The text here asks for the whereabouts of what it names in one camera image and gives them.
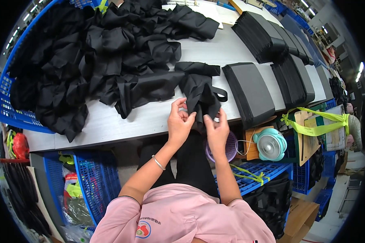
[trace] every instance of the silver bracelet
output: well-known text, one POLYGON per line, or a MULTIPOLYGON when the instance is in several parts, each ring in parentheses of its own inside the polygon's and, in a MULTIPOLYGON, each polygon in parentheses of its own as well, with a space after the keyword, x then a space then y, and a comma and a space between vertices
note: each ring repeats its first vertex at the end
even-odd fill
POLYGON ((165 167, 163 167, 157 160, 156 160, 156 156, 155 155, 152 155, 151 158, 154 159, 154 161, 158 164, 158 166, 162 169, 162 170, 166 170, 165 167))

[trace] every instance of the purple basket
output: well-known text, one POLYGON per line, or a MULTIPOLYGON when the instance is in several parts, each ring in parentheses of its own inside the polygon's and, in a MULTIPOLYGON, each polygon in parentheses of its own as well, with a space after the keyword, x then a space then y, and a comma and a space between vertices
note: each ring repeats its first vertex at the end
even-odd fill
MULTIPOLYGON (((228 161, 230 162, 233 160, 233 158, 237 155, 237 150, 235 149, 235 143, 237 142, 237 138, 233 134, 233 132, 230 131, 229 137, 227 138, 226 142, 226 157, 228 161)), ((215 162, 215 159, 211 153, 211 149, 207 145, 205 146, 205 154, 207 155, 207 158, 209 158, 212 162, 215 162)))

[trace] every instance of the woman's right hand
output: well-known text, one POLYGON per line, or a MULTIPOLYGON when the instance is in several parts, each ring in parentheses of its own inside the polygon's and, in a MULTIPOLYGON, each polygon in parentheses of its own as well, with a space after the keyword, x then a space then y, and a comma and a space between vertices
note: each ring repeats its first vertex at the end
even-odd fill
POLYGON ((230 132, 227 115, 222 108, 217 117, 219 122, 212 120, 209 115, 203 117, 207 129, 208 145, 215 160, 226 156, 226 141, 230 132))

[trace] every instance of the printed logo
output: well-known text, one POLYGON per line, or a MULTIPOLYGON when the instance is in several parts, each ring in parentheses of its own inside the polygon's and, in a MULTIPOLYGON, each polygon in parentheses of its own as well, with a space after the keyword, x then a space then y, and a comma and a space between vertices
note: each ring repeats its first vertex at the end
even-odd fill
POLYGON ((135 237, 145 239, 149 237, 150 234, 151 234, 150 224, 147 223, 146 221, 139 221, 135 237))

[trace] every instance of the black pants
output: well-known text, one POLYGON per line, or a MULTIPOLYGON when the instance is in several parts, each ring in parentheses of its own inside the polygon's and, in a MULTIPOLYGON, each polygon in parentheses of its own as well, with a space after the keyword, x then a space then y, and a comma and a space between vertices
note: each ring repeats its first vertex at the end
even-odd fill
MULTIPOLYGON (((141 150, 138 169, 156 154, 163 144, 145 145, 141 150)), ((170 183, 181 183, 196 187, 213 197, 219 197, 211 167, 205 156, 203 139, 197 131, 191 130, 181 148, 177 151, 177 175, 174 178, 170 163, 151 188, 170 183)))

